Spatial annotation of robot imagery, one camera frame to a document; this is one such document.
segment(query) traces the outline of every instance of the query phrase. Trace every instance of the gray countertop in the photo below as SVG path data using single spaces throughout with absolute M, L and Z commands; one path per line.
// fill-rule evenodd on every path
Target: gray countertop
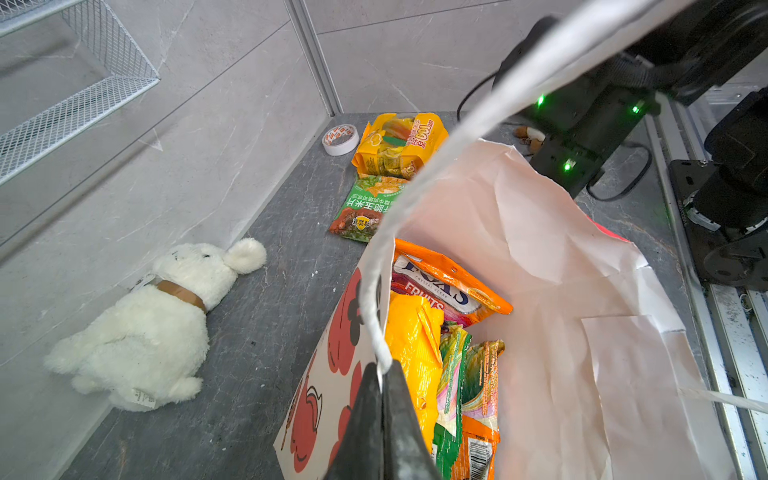
M 455 114 L 440 113 L 445 126 Z M 362 132 L 374 114 L 343 114 Z M 515 144 L 512 127 L 487 136 Z M 644 124 L 631 140 L 649 144 Z M 527 153 L 525 146 L 520 150 Z M 62 478 L 281 478 L 273 441 L 300 377 L 365 244 L 327 233 L 356 177 L 353 154 L 330 157 L 319 140 L 248 230 L 269 254 L 208 315 L 210 351 L 196 399 L 149 413 L 113 410 Z M 642 168 L 643 151 L 620 148 L 594 192 L 610 196 Z M 576 201 L 594 221 L 637 244 L 677 308 L 702 369 L 658 173 L 624 199 Z

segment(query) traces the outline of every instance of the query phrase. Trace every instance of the brown collar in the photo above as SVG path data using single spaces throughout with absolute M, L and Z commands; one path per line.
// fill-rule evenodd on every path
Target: brown collar
M 203 303 L 203 299 L 201 299 L 199 296 L 195 295 L 193 292 L 187 290 L 186 288 L 182 287 L 181 285 L 178 285 L 177 283 L 173 283 L 170 280 L 163 280 L 160 277 L 156 277 L 155 280 L 150 282 L 152 285 L 155 285 L 158 290 L 161 292 L 165 292 L 168 295 L 173 295 L 182 302 L 187 302 L 190 305 L 195 305 L 200 310 L 203 310 L 203 313 L 207 313 L 205 310 L 205 303 Z

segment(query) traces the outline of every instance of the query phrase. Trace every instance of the candy bag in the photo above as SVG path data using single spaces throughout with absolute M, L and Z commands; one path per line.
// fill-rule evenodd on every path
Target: candy bag
M 452 480 L 494 479 L 498 434 L 498 356 L 504 342 L 475 345 L 467 352 L 462 383 L 462 446 L 453 464 Z
M 437 422 L 432 440 L 432 457 L 445 480 L 451 478 L 451 467 L 462 444 L 462 392 L 469 335 L 461 325 L 449 325 L 440 336 L 442 376 L 437 387 Z
M 328 231 L 352 240 L 369 242 L 384 213 L 408 181 L 402 178 L 360 175 Z
M 358 174 L 410 179 L 446 138 L 448 131 L 435 114 L 382 114 L 362 133 L 352 164 Z
M 445 311 L 445 321 L 467 327 L 493 313 L 508 314 L 512 305 L 445 255 L 395 239 L 393 292 L 423 296 Z
M 442 374 L 439 339 L 442 311 L 419 296 L 392 294 L 384 340 L 400 361 L 427 449 L 437 419 L 437 385 Z

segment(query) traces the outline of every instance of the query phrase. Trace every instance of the plush toy head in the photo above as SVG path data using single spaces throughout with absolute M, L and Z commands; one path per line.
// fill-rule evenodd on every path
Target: plush toy head
M 210 310 L 227 295 L 238 274 L 251 273 L 264 262 L 264 246 L 243 238 L 227 251 L 208 243 L 177 245 L 155 261 L 152 271 L 195 293 Z

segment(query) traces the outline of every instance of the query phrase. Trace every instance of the green snack bag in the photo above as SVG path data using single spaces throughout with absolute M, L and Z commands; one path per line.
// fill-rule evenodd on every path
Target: green snack bag
M 438 417 L 432 440 L 432 458 L 445 480 L 451 479 L 451 468 L 462 445 L 462 388 L 466 369 L 465 354 L 472 335 L 460 325 L 448 325 L 440 336 L 442 376 L 437 388 Z
M 360 174 L 328 231 L 369 242 L 379 229 L 384 213 L 407 183 L 404 178 Z

